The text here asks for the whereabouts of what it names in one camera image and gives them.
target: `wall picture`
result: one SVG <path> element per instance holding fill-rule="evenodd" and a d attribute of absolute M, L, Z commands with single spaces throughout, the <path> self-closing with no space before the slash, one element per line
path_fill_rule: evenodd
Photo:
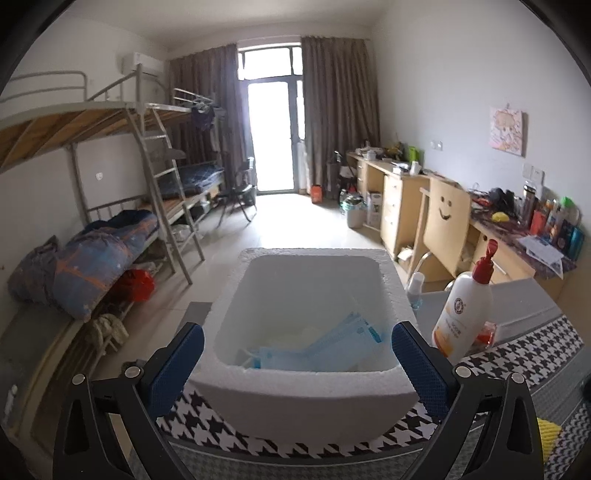
<path fill-rule="evenodd" d="M 489 145 L 513 155 L 523 155 L 523 111 L 491 108 Z"/>

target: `white foam container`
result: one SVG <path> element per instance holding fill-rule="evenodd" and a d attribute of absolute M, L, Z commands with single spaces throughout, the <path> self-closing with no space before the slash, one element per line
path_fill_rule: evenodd
<path fill-rule="evenodd" d="M 324 333 L 351 312 L 360 313 L 383 339 L 359 371 L 240 366 L 243 348 L 307 326 Z M 383 250 L 246 250 L 207 316 L 205 349 L 191 379 L 243 434 L 308 445 L 372 440 L 418 399 L 391 347 L 392 328 L 403 320 L 417 327 Z"/>

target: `blue bedding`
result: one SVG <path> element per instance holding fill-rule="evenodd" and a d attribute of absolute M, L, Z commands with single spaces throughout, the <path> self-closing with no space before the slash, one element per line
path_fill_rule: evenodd
<path fill-rule="evenodd" d="M 124 210 L 91 223 L 63 248 L 52 237 L 20 262 L 8 289 L 18 300 L 54 305 L 86 322 L 157 228 L 152 212 Z"/>
<path fill-rule="evenodd" d="M 209 187 L 222 181 L 223 168 L 213 164 L 187 165 L 180 167 L 178 173 L 187 197 L 199 195 Z M 158 179 L 158 187 L 164 200 L 178 198 L 178 190 L 174 174 L 168 174 Z"/>

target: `mattress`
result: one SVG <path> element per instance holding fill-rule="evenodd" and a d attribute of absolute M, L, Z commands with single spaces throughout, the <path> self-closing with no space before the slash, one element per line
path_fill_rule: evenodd
<path fill-rule="evenodd" d="M 212 185 L 221 183 L 223 168 L 214 164 L 187 165 L 180 167 L 178 173 L 181 177 L 185 196 L 199 195 Z M 180 195 L 178 185 L 173 174 L 168 174 L 158 179 L 158 187 L 164 200 L 177 198 Z"/>

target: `orange bag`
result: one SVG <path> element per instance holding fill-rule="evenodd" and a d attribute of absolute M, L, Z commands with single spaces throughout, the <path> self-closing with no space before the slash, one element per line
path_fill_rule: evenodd
<path fill-rule="evenodd" d="M 322 187 L 320 185 L 312 185 L 310 197 L 312 198 L 312 203 L 322 203 Z"/>

